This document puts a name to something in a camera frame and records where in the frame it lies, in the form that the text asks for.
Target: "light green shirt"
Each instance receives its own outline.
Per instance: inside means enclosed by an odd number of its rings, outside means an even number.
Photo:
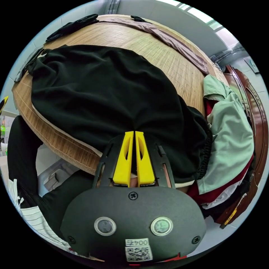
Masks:
[[[218,101],[207,116],[213,134],[206,175],[197,181],[199,194],[233,180],[245,168],[254,151],[253,131],[239,96],[211,75],[203,81],[204,98]]]

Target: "yellow object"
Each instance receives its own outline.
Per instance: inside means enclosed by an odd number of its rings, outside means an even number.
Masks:
[[[235,213],[236,213],[236,211],[237,211],[237,209],[235,209],[234,211],[233,211],[233,213],[229,216],[229,218],[225,221],[225,223],[224,223],[224,225],[227,225],[228,224],[228,222],[232,219],[232,217],[235,215]]]
[[[3,108],[4,108],[4,106],[5,106],[5,104],[6,104],[6,102],[7,102],[7,100],[8,100],[8,96],[6,96],[4,99],[3,99],[3,104],[2,104],[2,102],[1,102],[1,107],[0,107],[0,114],[2,113],[2,110],[3,110]]]
[[[138,187],[140,187],[140,185],[153,184],[155,181],[155,176],[152,170],[143,132],[135,132],[135,142]]]
[[[125,132],[118,162],[113,176],[114,184],[127,185],[130,187],[133,140],[134,132]]]

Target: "red clothing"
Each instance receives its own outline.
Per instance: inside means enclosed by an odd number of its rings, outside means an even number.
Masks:
[[[205,99],[206,116],[208,116],[212,112],[212,109],[217,102],[218,101],[215,101],[215,100]],[[197,185],[197,182],[195,182],[193,185],[191,185],[189,187],[187,194],[194,201],[196,201],[196,203],[199,205],[202,205],[205,203],[211,203],[211,202],[215,201],[226,188],[228,188],[229,186],[231,186],[231,185],[233,185],[233,184],[235,184],[243,179],[243,177],[246,174],[253,158],[254,158],[254,156],[252,155],[251,159],[249,160],[249,162],[247,163],[245,168],[241,171],[241,173],[239,173],[239,175],[237,175],[233,180],[231,180],[227,184],[223,185],[222,187],[215,189],[213,191],[204,193],[204,194],[199,194],[198,185]]]

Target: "woven bamboo mat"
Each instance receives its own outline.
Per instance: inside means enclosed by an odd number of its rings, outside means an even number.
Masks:
[[[126,17],[126,19],[129,19],[128,16],[123,15],[103,15],[99,16],[99,19],[105,19],[106,17]],[[210,74],[227,83],[224,75],[218,71],[196,45],[171,29],[155,22],[152,23],[159,29],[178,38],[194,53],[203,57],[208,62]],[[202,87],[204,75],[176,50],[151,34],[122,25],[97,23],[48,43],[45,48],[54,49],[62,45],[78,44],[120,47],[135,51],[166,74],[187,105],[193,106],[203,115],[205,114]],[[31,85],[32,77],[26,73],[12,89],[16,106],[24,120],[52,152],[74,166],[94,174],[99,156],[88,146],[68,137],[38,116],[32,107]]]

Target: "screw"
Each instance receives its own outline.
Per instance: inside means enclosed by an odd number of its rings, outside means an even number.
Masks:
[[[136,200],[138,197],[138,194],[136,192],[132,191],[131,193],[129,193],[128,197],[130,200]]]
[[[195,237],[192,239],[191,243],[195,245],[195,244],[199,243],[200,240],[201,240],[201,237],[200,237],[200,236],[195,236]]]
[[[76,240],[75,240],[72,236],[68,236],[67,239],[68,239],[68,241],[69,241],[71,244],[75,244],[75,243],[76,243]]]

